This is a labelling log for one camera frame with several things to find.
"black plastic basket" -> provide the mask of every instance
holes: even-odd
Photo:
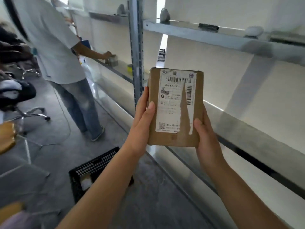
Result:
[[[99,175],[108,165],[110,160],[115,156],[115,154],[119,150],[120,150],[120,148],[116,147],[116,148],[98,156],[97,158],[94,158],[91,161],[86,162],[69,171],[71,188],[72,188],[75,203],[77,203],[82,198],[82,196],[85,194],[85,191],[83,191],[83,189],[81,187],[81,181],[80,181],[81,177],[90,173],[92,182],[95,182],[95,180],[99,177]],[[134,182],[134,180],[132,177],[129,185],[132,185],[133,182]]]

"vertical barcode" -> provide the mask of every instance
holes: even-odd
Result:
[[[192,86],[187,85],[186,88],[186,104],[191,105]]]
[[[185,81],[185,83],[187,83],[187,84],[191,83],[191,79],[189,79],[189,78],[178,78],[178,77],[171,77],[171,76],[166,76],[165,81],[177,82],[177,83],[181,83],[182,81]]]

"torn label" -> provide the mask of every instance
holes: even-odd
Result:
[[[160,70],[156,132],[179,132],[184,84],[190,121],[189,134],[193,134],[196,73],[171,69]]]

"jeans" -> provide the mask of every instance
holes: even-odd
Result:
[[[103,131],[87,79],[72,84],[49,82],[59,93],[79,130],[81,132],[89,131],[91,139],[97,138]]]

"shelf post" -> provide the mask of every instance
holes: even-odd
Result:
[[[128,0],[130,46],[135,105],[143,91],[143,0]]]

